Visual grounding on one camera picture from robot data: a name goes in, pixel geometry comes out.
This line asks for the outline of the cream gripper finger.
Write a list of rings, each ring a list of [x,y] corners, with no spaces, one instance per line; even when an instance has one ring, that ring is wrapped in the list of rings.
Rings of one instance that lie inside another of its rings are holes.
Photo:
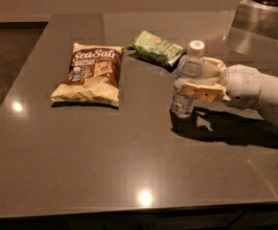
[[[208,103],[231,100],[227,95],[226,88],[217,83],[214,85],[202,85],[186,82],[182,84],[181,92]]]
[[[218,77],[226,68],[224,62],[213,57],[204,58],[204,74],[206,78]]]

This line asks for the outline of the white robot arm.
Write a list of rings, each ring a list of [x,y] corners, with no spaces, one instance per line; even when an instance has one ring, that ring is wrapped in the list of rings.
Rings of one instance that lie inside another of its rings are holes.
[[[207,75],[202,79],[187,77],[174,85],[182,94],[208,103],[255,109],[266,121],[278,126],[278,77],[242,64],[226,67],[212,57],[205,58],[204,67]]]

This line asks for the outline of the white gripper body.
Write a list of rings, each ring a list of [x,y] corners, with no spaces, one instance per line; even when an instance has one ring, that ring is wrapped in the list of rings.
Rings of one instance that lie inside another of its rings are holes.
[[[218,84],[225,88],[223,103],[229,107],[247,109],[258,101],[263,86],[263,75],[256,68],[237,64],[220,74]]]

